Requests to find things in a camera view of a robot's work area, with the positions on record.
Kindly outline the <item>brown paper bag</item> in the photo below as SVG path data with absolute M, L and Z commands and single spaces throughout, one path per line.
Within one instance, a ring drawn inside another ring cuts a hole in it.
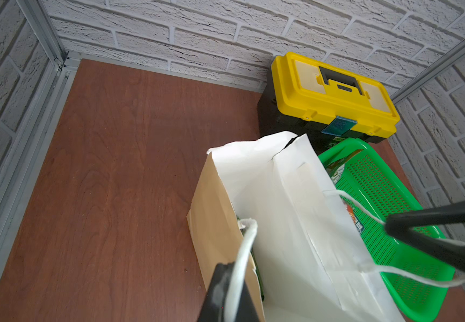
M 307 136 L 283 131 L 208 151 L 187 220 L 207 291 L 216 265 L 235 263 L 226 321 L 235 321 L 243 282 L 260 321 L 401 321 L 383 272 L 439 288 L 465 283 L 376 264 L 348 198 Z M 244 236 L 237 217 L 246 221 Z

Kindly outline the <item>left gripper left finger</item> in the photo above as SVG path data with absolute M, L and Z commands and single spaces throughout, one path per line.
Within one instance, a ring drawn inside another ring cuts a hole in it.
M 231 276 L 235 263 L 219 263 L 213 272 L 204 303 L 197 321 L 223 322 L 225 319 L 225 305 L 228 290 L 231 285 Z M 243 282 L 242 293 L 239 298 L 239 307 L 235 315 L 235 321 L 260 321 L 247 285 Z

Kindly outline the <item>green white bottom packet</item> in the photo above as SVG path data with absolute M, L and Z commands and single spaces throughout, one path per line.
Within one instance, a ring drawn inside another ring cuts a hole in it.
M 333 181 L 334 185 L 336 185 L 341 179 L 342 174 L 345 170 L 346 163 L 348 163 L 352 158 L 357 156 L 360 152 L 362 152 L 362 149 L 357 149 L 349 155 L 340 158 L 326 166 L 326 171 L 330 176 L 331 180 Z

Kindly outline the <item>red small condiment packet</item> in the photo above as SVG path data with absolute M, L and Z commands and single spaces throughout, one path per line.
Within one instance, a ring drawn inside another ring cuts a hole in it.
M 365 230 L 364 228 L 364 225 L 361 223 L 361 221 L 358 219 L 358 217 L 356 216 L 355 214 L 355 211 L 353 209 L 353 207 L 346 201 L 343 202 L 346 206 L 346 209 L 347 209 L 347 212 L 349 213 L 349 215 L 351 216 L 356 228 L 357 228 L 357 231 L 362 234 Z

